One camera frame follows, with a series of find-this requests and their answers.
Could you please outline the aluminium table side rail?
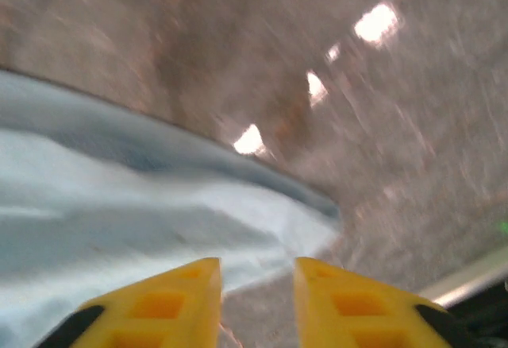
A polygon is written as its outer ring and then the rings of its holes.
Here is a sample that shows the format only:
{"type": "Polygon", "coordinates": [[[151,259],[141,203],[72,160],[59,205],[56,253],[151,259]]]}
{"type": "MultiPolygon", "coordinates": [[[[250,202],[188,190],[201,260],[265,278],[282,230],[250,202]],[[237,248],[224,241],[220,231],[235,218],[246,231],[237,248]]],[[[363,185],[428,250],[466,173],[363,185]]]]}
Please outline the aluminium table side rail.
{"type": "Polygon", "coordinates": [[[449,308],[506,279],[508,261],[479,261],[422,289],[419,295],[449,308]]]}

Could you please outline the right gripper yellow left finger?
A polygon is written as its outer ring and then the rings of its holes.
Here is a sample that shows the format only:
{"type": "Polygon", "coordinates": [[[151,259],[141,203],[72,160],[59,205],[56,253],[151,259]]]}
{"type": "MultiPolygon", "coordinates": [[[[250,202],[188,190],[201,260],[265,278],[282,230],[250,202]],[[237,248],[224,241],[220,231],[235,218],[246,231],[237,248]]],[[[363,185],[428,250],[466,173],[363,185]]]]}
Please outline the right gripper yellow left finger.
{"type": "Polygon", "coordinates": [[[221,264],[208,257],[82,304],[35,348],[217,348],[221,264]]]}

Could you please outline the light blue printed t-shirt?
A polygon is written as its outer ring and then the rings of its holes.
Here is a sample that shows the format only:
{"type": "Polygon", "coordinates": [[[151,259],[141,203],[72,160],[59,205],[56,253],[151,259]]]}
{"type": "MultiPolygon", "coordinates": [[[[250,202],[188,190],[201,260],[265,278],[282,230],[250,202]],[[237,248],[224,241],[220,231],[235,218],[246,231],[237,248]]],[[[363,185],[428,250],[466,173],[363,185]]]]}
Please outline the light blue printed t-shirt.
{"type": "Polygon", "coordinates": [[[326,196],[190,132],[0,71],[0,348],[82,302],[203,257],[225,289],[339,234],[326,196]]]}

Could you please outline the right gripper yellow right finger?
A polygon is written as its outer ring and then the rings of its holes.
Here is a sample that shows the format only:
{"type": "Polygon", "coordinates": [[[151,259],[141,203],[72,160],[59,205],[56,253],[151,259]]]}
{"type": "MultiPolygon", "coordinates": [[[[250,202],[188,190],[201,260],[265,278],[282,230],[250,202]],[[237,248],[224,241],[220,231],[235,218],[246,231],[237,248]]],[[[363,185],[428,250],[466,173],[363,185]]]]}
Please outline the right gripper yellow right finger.
{"type": "Polygon", "coordinates": [[[294,264],[299,348],[479,348],[444,308],[309,257],[294,264]]]}

